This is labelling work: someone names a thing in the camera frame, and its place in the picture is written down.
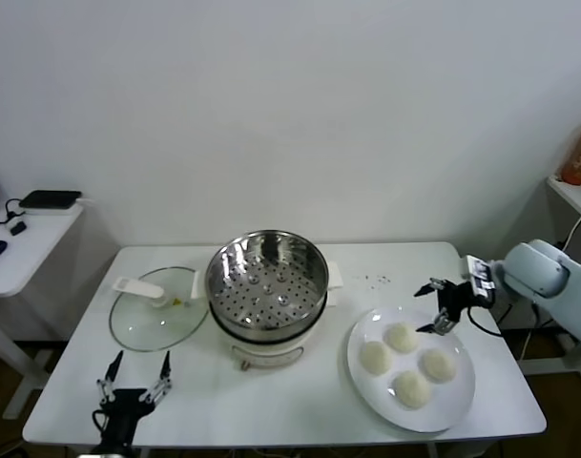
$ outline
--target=cooker handle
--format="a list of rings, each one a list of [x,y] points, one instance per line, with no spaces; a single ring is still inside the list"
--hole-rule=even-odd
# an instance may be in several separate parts
[[[328,291],[343,288],[343,278],[337,263],[329,261],[326,265],[328,266]]]
[[[200,270],[195,272],[193,277],[193,289],[191,290],[191,299],[207,299],[207,293],[205,292],[205,282],[203,280],[203,273]]]

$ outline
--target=cable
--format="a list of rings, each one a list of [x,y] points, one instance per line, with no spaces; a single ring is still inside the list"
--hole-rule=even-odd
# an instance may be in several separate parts
[[[566,250],[568,249],[568,246],[570,245],[570,241],[572,240],[572,237],[574,237],[574,233],[576,232],[576,229],[578,229],[578,226],[580,226],[580,225],[581,225],[581,217],[572,226],[570,232],[568,233],[568,236],[566,237],[566,240],[564,240],[563,248],[561,249],[561,251],[566,252]]]
[[[106,412],[104,412],[101,409],[98,410],[94,410],[93,413],[91,414],[91,418],[93,420],[93,423],[95,424],[95,427],[97,429],[99,429],[99,432],[103,432],[104,427],[106,427],[106,424],[104,423],[104,425],[102,426],[99,421],[97,420],[97,415],[104,415],[106,417],[106,422],[108,420],[108,417],[106,416]]]
[[[555,320],[553,318],[551,318],[550,320],[546,320],[544,323],[542,323],[540,326],[538,326],[539,328],[543,328],[546,327],[547,324],[551,324],[553,323]]]
[[[12,212],[10,210],[10,208],[8,208],[8,204],[11,202],[20,202],[22,200],[22,198],[9,198],[6,203],[4,204],[4,208],[6,209],[6,214],[9,213],[14,213],[16,216],[20,217],[21,215],[23,215],[25,213],[25,210],[22,211],[21,213],[16,213],[16,212]]]
[[[531,336],[533,332],[540,327],[540,310],[538,310],[538,306],[536,305],[535,302],[531,303],[531,311],[533,312],[536,321],[534,322],[533,328],[529,330],[528,336],[526,337],[526,341],[523,344],[521,354],[519,355],[519,361],[523,361],[524,357],[526,356],[526,351],[528,351],[528,345]]]
[[[500,317],[500,319],[496,322],[496,324],[499,326],[500,324],[502,324],[502,322],[505,320],[505,318],[508,316],[508,313],[510,313],[510,309],[512,308],[512,303],[510,303],[508,305],[507,310],[502,314],[502,316]]]
[[[499,332],[493,332],[490,331],[489,329],[485,329],[484,327],[482,327],[480,324],[478,324],[474,318],[472,318],[472,307],[468,308],[468,319],[470,320],[470,322],[472,324],[474,324],[476,327],[478,327],[479,329],[481,329],[483,332],[485,332],[486,334],[489,334],[490,336],[493,337],[502,337],[502,334],[500,334]]]
[[[10,458],[11,456],[14,456],[14,455],[19,455],[20,458],[30,458],[30,455],[22,447],[7,451],[3,455],[1,455],[0,458]]]
[[[519,355],[519,361],[523,361],[524,357],[526,356],[526,351],[528,351],[528,344],[529,344],[529,339],[531,339],[531,332],[533,331],[533,329],[531,329],[528,333],[528,337],[526,338],[526,341],[523,344],[523,348],[521,349],[521,354]]]
[[[14,451],[14,450],[20,448],[23,444],[25,444],[25,441],[22,438],[20,438],[20,437],[14,438],[14,439],[10,439],[9,441],[6,441],[6,442],[2,443],[0,445],[0,448],[7,447],[8,445],[13,444],[13,443],[14,443],[14,445],[12,447],[10,447],[10,448],[2,451],[0,453],[0,456],[6,455],[7,453],[10,453],[11,451]]]

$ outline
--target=white plate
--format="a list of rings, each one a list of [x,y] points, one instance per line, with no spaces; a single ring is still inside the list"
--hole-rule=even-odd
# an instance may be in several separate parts
[[[359,355],[363,343],[383,342],[384,333],[390,325],[409,323],[418,328],[431,323],[432,318],[426,313],[402,307],[375,309],[356,323],[347,342],[349,373],[363,398],[386,420],[399,427],[418,432],[442,431],[452,427],[460,422],[470,409],[475,387],[474,367],[460,340],[453,332],[444,337],[420,333],[420,345],[413,352],[404,355],[392,349],[392,367],[378,377],[363,368]],[[419,361],[429,348],[439,348],[453,358],[457,374],[446,384],[430,381],[432,386],[430,402],[422,408],[412,409],[404,406],[393,394],[393,390],[388,389],[392,381],[405,370],[416,370],[424,374]]]

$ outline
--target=robotic arm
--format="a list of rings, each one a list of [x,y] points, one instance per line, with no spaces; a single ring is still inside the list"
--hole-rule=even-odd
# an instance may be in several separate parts
[[[491,308],[497,291],[527,298],[547,310],[581,341],[581,264],[542,240],[521,243],[504,260],[484,262],[472,256],[463,260],[464,283],[430,279],[415,296],[436,291],[439,314],[418,329],[445,335],[460,321],[462,310]]]
[[[172,388],[169,351],[163,360],[158,380],[150,388],[114,388],[114,380],[120,368],[123,352],[120,351],[108,367],[99,387],[99,409],[92,418],[101,434],[101,442],[90,454],[80,458],[133,458],[132,442],[137,423],[150,415]],[[103,417],[100,423],[97,416]]]

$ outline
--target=black cable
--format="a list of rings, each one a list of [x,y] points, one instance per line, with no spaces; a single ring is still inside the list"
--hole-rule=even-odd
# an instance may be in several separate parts
[[[554,322],[554,319],[553,319],[553,318],[551,318],[550,320],[546,320],[544,323],[542,323],[542,324],[541,324],[540,326],[538,326],[538,327],[539,327],[539,328],[546,327],[546,326],[547,326],[547,324],[551,324],[551,323],[553,323],[553,322]]]
[[[103,410],[98,409],[98,410],[94,410],[93,413],[91,414],[91,418],[93,419],[93,423],[95,424],[95,427],[97,429],[99,429],[99,432],[103,432],[104,427],[97,421],[98,414],[105,415],[106,413]]]
[[[493,331],[490,331],[489,329],[485,329],[480,324],[478,324],[476,321],[474,321],[474,318],[472,318],[472,307],[468,308],[468,319],[470,320],[470,322],[472,324],[474,324],[476,327],[481,329],[486,334],[489,334],[490,336],[493,336],[493,337],[502,337],[502,334],[500,334],[499,332],[493,332]]]
[[[23,443],[23,438],[22,437],[15,437],[14,439],[10,439],[9,441],[3,442],[2,444],[0,444],[0,449],[4,449],[7,446],[9,446],[10,444],[22,444]]]
[[[4,208],[6,208],[6,214],[10,213],[10,209],[8,208],[8,204],[11,202],[20,202],[22,200],[22,198],[9,198],[6,203],[4,204]],[[20,217],[21,215],[23,215],[25,213],[25,211],[22,211],[21,213],[16,213],[13,212],[16,216]]]
[[[510,303],[508,305],[507,310],[502,314],[502,316],[500,317],[500,319],[496,322],[497,325],[502,324],[502,322],[505,320],[505,318],[508,316],[508,313],[510,313],[510,309],[512,308],[512,303]]]
[[[581,225],[581,217],[578,219],[578,221],[572,226],[570,232],[568,233],[568,236],[566,237],[566,239],[564,241],[561,242],[557,242],[555,244],[556,247],[561,246],[561,248],[559,248],[562,251],[568,251],[568,246],[570,244],[570,240],[572,238],[572,236],[574,235],[574,233],[576,232],[576,230],[578,229],[578,226]]]
[[[30,458],[30,455],[22,447],[7,451],[6,453],[2,453],[0,458],[10,458],[14,455],[19,455],[20,458]]]
[[[5,221],[0,221],[0,224],[6,224],[7,222],[9,222],[11,219],[15,218],[15,217],[20,217],[22,215],[25,215],[25,210],[22,211],[21,213],[16,213],[13,212],[8,204],[11,202],[20,202],[22,199],[21,198],[9,198],[6,203],[4,204],[4,208],[6,209],[6,220]]]

